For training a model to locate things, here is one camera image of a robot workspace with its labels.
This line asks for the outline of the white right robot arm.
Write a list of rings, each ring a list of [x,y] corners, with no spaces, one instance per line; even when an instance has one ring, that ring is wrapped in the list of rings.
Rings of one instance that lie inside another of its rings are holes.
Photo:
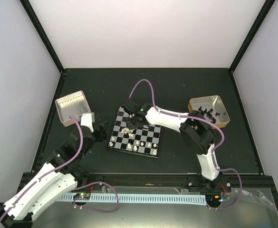
[[[220,186],[220,167],[215,155],[215,132],[200,112],[173,112],[151,104],[139,105],[132,98],[128,98],[122,108],[128,114],[125,121],[129,130],[159,125],[179,132],[190,151],[196,152],[204,189],[211,192]]]

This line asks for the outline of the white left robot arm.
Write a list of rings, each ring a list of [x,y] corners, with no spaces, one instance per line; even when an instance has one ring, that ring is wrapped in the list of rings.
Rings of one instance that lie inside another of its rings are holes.
[[[6,228],[30,228],[38,216],[65,193],[88,186],[87,171],[80,161],[94,143],[107,136],[107,122],[99,126],[76,125],[69,138],[56,148],[38,173],[14,197],[0,202],[0,225]]]

